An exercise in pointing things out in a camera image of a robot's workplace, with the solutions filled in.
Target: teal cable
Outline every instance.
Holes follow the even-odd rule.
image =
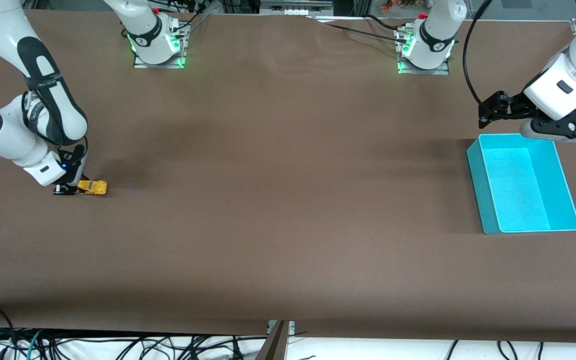
[[[35,347],[35,342],[37,342],[37,338],[39,337],[39,333],[41,333],[43,328],[40,328],[37,332],[34,333],[32,340],[30,340],[30,345],[28,346],[28,353],[25,355],[25,360],[30,360],[33,353],[33,348]]]

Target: brown tabletop surface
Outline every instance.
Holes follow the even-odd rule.
[[[576,232],[482,232],[461,43],[451,75],[399,75],[387,40],[210,16],[185,69],[134,69],[112,12],[28,18],[109,193],[53,196],[0,158],[0,307],[16,326],[258,334],[294,319],[322,337],[576,342]],[[565,22],[478,23],[478,93],[518,92],[571,38]],[[0,107],[24,90],[0,59]],[[557,148],[576,205],[576,145]]]

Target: white floor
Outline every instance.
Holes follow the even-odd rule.
[[[213,337],[205,345],[230,340],[231,337]],[[174,346],[186,346],[189,337],[173,338]],[[72,360],[114,360],[129,342],[78,342],[72,341],[59,348]],[[263,340],[240,341],[242,353],[250,354],[258,351]],[[390,340],[390,339],[341,339],[322,337],[292,337],[288,345],[286,360],[445,360],[452,341],[448,340]],[[537,359],[537,342],[512,342],[519,360]],[[173,356],[172,350],[159,347]],[[512,359],[507,346],[504,349]],[[137,360],[142,353],[140,345],[135,346],[126,360]],[[206,351],[199,355],[200,360],[217,359],[222,354],[232,354],[226,349]],[[12,360],[12,351],[6,354],[5,360]],[[541,358],[543,360],[576,360],[576,344],[547,342]],[[460,341],[455,347],[451,360],[504,360],[497,349],[495,341]],[[150,351],[146,360],[168,360],[168,357],[158,351]]]

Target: blue bin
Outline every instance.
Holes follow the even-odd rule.
[[[487,235],[576,231],[576,210],[552,141],[482,134],[468,148]]]

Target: turquoise plastic container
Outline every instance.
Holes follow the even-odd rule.
[[[576,210],[553,141],[482,134],[468,148],[487,235],[576,231]]]

